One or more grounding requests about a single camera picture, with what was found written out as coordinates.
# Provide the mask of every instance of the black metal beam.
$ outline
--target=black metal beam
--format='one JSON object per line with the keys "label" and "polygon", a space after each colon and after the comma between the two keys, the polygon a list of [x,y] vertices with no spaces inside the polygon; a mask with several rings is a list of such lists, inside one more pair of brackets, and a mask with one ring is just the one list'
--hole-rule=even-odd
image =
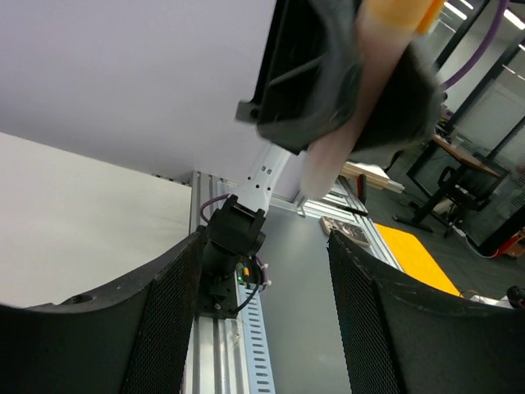
{"label": "black metal beam", "polygon": [[503,137],[503,139],[493,148],[493,150],[487,154],[486,158],[495,158],[499,152],[513,139],[517,133],[519,133],[525,127],[525,117],[522,117],[521,121],[513,127],[509,133]]}
{"label": "black metal beam", "polygon": [[481,15],[486,5],[490,0],[482,0],[481,4],[474,6],[474,9],[468,13],[467,19],[461,24],[461,26],[456,30],[450,41],[446,44],[445,48],[441,51],[440,56],[437,57],[434,64],[437,68],[442,68],[447,59],[450,57],[452,52],[456,49],[459,42],[466,35],[468,30],[472,27],[477,18]]}
{"label": "black metal beam", "polygon": [[508,66],[514,57],[521,51],[518,47],[519,44],[525,44],[525,30],[521,30],[519,35],[514,39],[505,51],[501,54],[498,60],[495,61],[491,69],[483,76],[482,80],[476,85],[474,90],[459,106],[458,110],[454,112],[454,115],[446,123],[445,129],[448,132],[452,132],[456,123],[458,123],[463,116],[477,103],[482,97],[483,93],[490,86],[493,80],[495,80],[501,72],[503,72],[503,66]]}

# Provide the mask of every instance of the black cable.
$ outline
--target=black cable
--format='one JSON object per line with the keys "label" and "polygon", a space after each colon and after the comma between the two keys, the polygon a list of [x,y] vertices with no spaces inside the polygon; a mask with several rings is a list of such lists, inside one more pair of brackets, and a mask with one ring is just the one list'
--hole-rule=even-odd
{"label": "black cable", "polygon": [[241,310],[243,310],[246,305],[248,305],[248,303],[255,297],[255,295],[257,294],[257,291],[259,290],[259,286],[261,284],[261,268],[259,267],[259,265],[257,264],[257,261],[255,261],[255,256],[253,256],[250,260],[252,262],[252,269],[254,269],[254,271],[256,272],[255,275],[256,275],[256,284],[255,284],[255,288],[253,289],[252,293],[248,296],[248,298],[241,304],[239,305],[237,308],[233,309],[230,313],[231,314],[238,314]]}

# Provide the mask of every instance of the gray floor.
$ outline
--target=gray floor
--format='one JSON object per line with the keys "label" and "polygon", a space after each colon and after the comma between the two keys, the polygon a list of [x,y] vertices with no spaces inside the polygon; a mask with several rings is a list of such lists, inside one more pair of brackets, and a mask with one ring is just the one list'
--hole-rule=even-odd
{"label": "gray floor", "polygon": [[525,286],[525,259],[479,257],[467,246],[466,240],[456,234],[444,240],[445,227],[432,217],[425,218],[425,223],[434,229],[433,234],[392,219],[393,213],[410,218],[413,210],[408,207],[409,201],[426,198],[405,175],[410,163],[411,158],[401,158],[389,170],[389,176],[406,187],[405,195],[368,188],[370,218],[414,234],[460,291],[474,290],[483,296],[500,298],[510,286]]}

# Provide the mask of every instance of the yellow panel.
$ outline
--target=yellow panel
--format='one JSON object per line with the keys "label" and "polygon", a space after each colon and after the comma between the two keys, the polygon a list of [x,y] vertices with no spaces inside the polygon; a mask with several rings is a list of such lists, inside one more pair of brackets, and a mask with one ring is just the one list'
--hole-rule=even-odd
{"label": "yellow panel", "polygon": [[407,232],[376,224],[403,270],[411,277],[454,296],[458,289],[437,265],[418,238]]}

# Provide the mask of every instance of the purple cable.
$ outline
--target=purple cable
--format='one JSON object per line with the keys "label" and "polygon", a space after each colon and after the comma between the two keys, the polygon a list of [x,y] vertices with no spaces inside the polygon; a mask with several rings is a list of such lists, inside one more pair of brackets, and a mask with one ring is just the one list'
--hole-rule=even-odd
{"label": "purple cable", "polygon": [[[206,223],[210,223],[210,219],[206,218],[206,215],[204,215],[204,209],[206,209],[207,207],[209,207],[210,205],[212,204],[215,204],[216,202],[218,201],[221,201],[223,199],[227,199],[228,198],[228,195],[219,195],[218,197],[214,197],[208,201],[206,201],[204,204],[201,205],[200,207],[200,217],[206,222]],[[265,291],[267,286],[268,286],[268,283],[269,283],[269,280],[268,280],[268,274],[267,274],[267,269],[264,268],[264,263],[263,261],[255,256],[255,260],[257,261],[257,264],[258,266],[261,268],[261,273],[263,274],[262,275],[262,291]]]}
{"label": "purple cable", "polygon": [[461,67],[458,72],[451,76],[446,82],[441,85],[443,90],[447,90],[449,87],[454,86],[461,78],[465,76],[477,63],[477,61],[483,56],[483,53],[489,48],[494,40],[495,35],[498,32],[498,29],[501,26],[501,21],[504,17],[504,12],[509,5],[509,0],[500,0],[498,9],[495,12],[494,19],[492,20],[491,27],[486,32],[485,38],[482,40],[482,43],[479,44],[479,47],[476,49],[474,54],[468,59],[463,67]]}

